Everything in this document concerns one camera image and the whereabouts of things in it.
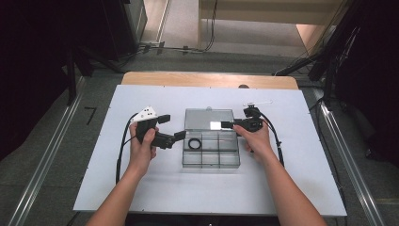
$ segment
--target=white board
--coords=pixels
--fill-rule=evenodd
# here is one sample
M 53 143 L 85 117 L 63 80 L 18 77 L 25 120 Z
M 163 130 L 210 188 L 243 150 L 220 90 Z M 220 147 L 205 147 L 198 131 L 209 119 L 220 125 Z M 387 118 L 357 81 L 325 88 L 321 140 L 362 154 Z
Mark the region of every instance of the white board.
M 285 168 L 322 216 L 346 216 L 343 202 L 300 90 L 214 89 L 119 85 L 88 164 L 73 210 L 95 211 L 115 185 L 116 162 L 129 118 L 151 105 L 158 115 L 171 115 L 160 131 L 184 129 L 187 108 L 232 109 L 245 117 L 244 103 L 256 105 L 278 132 Z M 275 140 L 270 133 L 271 142 Z M 183 169 L 183 143 L 157 151 L 141 180 L 130 211 L 173 214 L 276 215 L 262 166 L 244 150 L 239 138 L 238 169 Z M 121 173 L 127 167 L 126 145 Z

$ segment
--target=black rubber ring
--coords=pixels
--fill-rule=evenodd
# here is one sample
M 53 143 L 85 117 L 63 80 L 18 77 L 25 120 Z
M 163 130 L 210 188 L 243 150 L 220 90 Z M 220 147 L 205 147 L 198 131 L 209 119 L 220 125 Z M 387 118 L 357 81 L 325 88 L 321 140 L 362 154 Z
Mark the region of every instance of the black rubber ring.
M 199 143 L 199 147 L 198 147 L 198 148 L 193 148 L 193 147 L 191 146 L 191 142 L 193 142 L 193 141 L 197 141 L 197 142 Z M 198 138 L 190 138 L 190 139 L 188 140 L 188 147 L 189 147 L 190 149 L 195 149 L 195 150 L 197 150 L 197 149 L 200 149 L 200 148 L 202 147 L 202 143 L 200 142 L 200 140 L 199 140 Z

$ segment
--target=black cable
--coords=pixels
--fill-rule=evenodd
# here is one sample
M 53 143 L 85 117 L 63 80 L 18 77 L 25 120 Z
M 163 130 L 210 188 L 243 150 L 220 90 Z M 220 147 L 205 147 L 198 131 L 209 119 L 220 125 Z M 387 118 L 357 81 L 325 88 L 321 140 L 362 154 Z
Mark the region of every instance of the black cable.
M 126 58 L 126 60 L 125 60 L 123 63 L 121 63 L 120 65 L 118 65 L 118 67 L 122 68 L 122 67 L 126 66 L 126 64 L 130 61 L 130 59 L 132 59 L 132 57 L 134 57 L 134 56 L 136 56 L 136 55 L 138 55 L 138 54 L 141 54 L 142 51 L 143 51 L 143 49 L 139 49 L 139 50 L 137 50 L 135 53 L 130 54 L 130 55 Z
M 308 73 L 311 71 L 311 69 L 309 68 L 309 64 L 305 66 L 306 69 L 308 69 Z
M 319 100 L 316 101 L 316 104 L 313 106 L 309 107 L 309 111 L 312 111 L 318 104 L 320 104 L 323 101 L 323 97 L 320 98 Z
M 262 113 L 259 110 L 255 110 L 252 109 L 254 112 L 261 114 L 261 116 L 266 120 L 268 127 L 270 128 L 270 130 L 273 132 L 273 135 L 275 137 L 276 140 L 276 145 L 277 145 L 277 151 L 278 151 L 278 155 L 279 155 L 279 161 L 282 164 L 282 166 L 284 167 L 284 158 L 282 156 L 282 149 L 281 149 L 281 142 L 279 141 L 279 138 L 277 136 L 277 132 L 275 127 L 273 126 L 273 123 L 264 115 L 264 113 Z
M 204 52 L 210 50 L 212 48 L 212 45 L 214 45 L 215 41 L 215 18 L 216 18 L 216 12 L 217 12 L 217 0 L 215 0 L 215 6 L 214 6 L 214 13 L 212 15 L 212 22 L 211 22 L 211 40 L 208 43 L 208 46 L 203 50 Z
M 304 74 L 304 73 L 300 72 L 300 71 L 299 71 L 299 69 L 298 69 L 298 70 L 296 70 L 296 72 L 297 72 L 297 73 L 299 73 L 299 74 Z
M 308 86 L 308 85 L 304 85 L 304 86 L 298 86 L 300 89 L 301 88 L 314 88 L 314 89 L 323 89 L 324 87 L 320 87 L 320 86 L 315 86 L 315 85 L 310 85 L 310 86 Z
M 338 16 L 339 12 L 342 11 L 343 3 L 344 3 L 344 2 L 345 2 L 345 1 L 342 1 L 342 2 L 341 2 L 341 4 L 339 5 L 337 11 L 335 12 L 334 16 L 332 17 L 331 21 L 329 22 L 329 24 L 328 24 L 326 27 L 330 27 L 330 26 L 332 25 L 332 23 L 336 20 L 336 18 L 337 18 L 337 16 Z M 278 72 L 283 71 L 283 70 L 285 70 L 285 69 L 287 69 L 287 68 L 293 66 L 293 65 L 294 65 L 294 64 L 293 64 L 294 61 L 297 62 L 298 60 L 302 59 L 301 56 L 307 54 L 310 50 L 312 50 L 314 47 L 316 47 L 316 46 L 320 43 L 320 41 L 322 41 L 322 42 L 324 43 L 325 39 L 328 37 L 328 36 L 325 37 L 326 33 L 327 33 L 327 29 L 324 30 L 323 34 L 320 36 L 320 39 L 319 39 L 311 48 L 307 49 L 305 52 L 303 52 L 301 55 L 299 55 L 296 59 L 294 59 L 293 61 L 291 61 L 291 63 L 290 63 L 287 67 L 285 67 L 284 69 L 278 70 Z
M 67 226 L 72 226 L 76 218 L 80 215 L 80 212 L 76 212 L 71 218 L 70 222 L 68 222 Z
M 130 120 L 132 118 L 134 118 L 136 115 L 137 115 L 137 113 L 135 113 L 132 117 L 130 117 L 130 119 L 126 123 L 126 127 L 125 127 L 125 130 L 123 132 L 122 142 L 120 144 L 120 155 L 119 155 L 118 160 L 117 160 L 117 174 L 116 174 L 116 180 L 115 180 L 116 184 L 120 181 L 120 162 L 122 160 L 123 147 L 125 146 L 125 144 L 127 142 L 129 142 L 132 138 L 134 138 L 134 137 L 131 137 L 129 140 L 125 141 L 126 134 L 127 134 L 127 131 L 129 129 L 129 125 L 130 125 Z
M 195 51 L 195 50 L 198 50 L 198 49 L 195 49 L 195 48 L 178 48 L 178 47 L 161 47 L 161 46 L 150 46 L 149 47 L 149 50 L 152 50 L 152 49 L 166 49 L 166 50 L 182 50 L 182 51 L 187 51 L 187 50 L 191 50 L 191 51 Z

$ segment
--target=clear plastic organizer box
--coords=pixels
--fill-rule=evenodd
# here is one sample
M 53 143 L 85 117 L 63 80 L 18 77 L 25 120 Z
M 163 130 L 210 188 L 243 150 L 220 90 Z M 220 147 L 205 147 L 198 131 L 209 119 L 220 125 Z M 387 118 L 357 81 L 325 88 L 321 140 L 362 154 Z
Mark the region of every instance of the clear plastic organizer box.
M 186 109 L 183 146 L 184 168 L 236 169 L 240 166 L 237 135 L 222 129 L 233 121 L 232 110 Z

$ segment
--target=metal rail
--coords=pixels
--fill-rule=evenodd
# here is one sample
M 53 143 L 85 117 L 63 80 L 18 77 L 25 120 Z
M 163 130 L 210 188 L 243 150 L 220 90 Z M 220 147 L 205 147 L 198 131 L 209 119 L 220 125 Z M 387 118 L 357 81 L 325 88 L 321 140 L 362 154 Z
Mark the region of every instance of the metal rail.
M 167 0 L 167 3 L 165 5 L 165 9 L 164 9 L 164 13 L 162 14 L 162 20 L 161 20 L 161 23 L 159 24 L 159 27 L 158 27 L 158 33 L 156 35 L 156 41 L 158 41 L 158 42 L 161 41 L 162 33 L 164 32 L 164 27 L 165 27 L 165 23 L 167 21 L 169 8 L 170 8 L 170 0 Z
M 80 80 L 77 84 L 77 96 L 72 104 L 70 106 L 67 106 L 61 118 L 61 121 L 59 122 L 56 131 L 54 132 L 53 137 L 50 140 L 50 143 L 47 146 L 47 149 L 38 164 L 38 167 L 36 168 L 35 172 L 32 175 L 32 178 L 24 189 L 23 195 L 18 202 L 17 208 L 15 209 L 14 214 L 12 215 L 11 220 L 8 223 L 8 226 L 24 225 L 26 217 L 29 214 L 33 202 L 39 194 L 40 187 L 43 184 L 44 178 L 46 177 L 47 172 L 53 163 L 56 152 L 58 151 L 58 147 L 62 139 L 64 138 L 65 132 L 70 125 L 76 108 L 79 106 L 85 84 L 85 78 L 80 77 Z
M 323 97 L 323 91 L 313 89 L 314 95 L 316 99 L 320 99 Z M 335 121 L 334 114 L 331 111 L 328 111 L 326 106 L 321 103 L 321 108 L 323 112 L 323 116 L 326 120 L 329 132 L 334 139 L 334 142 L 337 146 L 337 150 L 343 160 L 343 164 L 345 165 L 346 171 L 349 175 L 349 178 L 355 188 L 356 193 L 358 194 L 359 201 L 364 209 L 366 217 L 369 220 L 370 225 L 378 225 L 383 226 L 385 222 L 381 217 L 381 214 L 378 211 L 378 208 L 375 204 L 375 200 L 366 185 L 363 176 L 361 175 L 360 169 L 353 158 L 346 142 L 343 138 L 343 134 L 341 133 L 340 128 L 338 127 L 337 122 Z

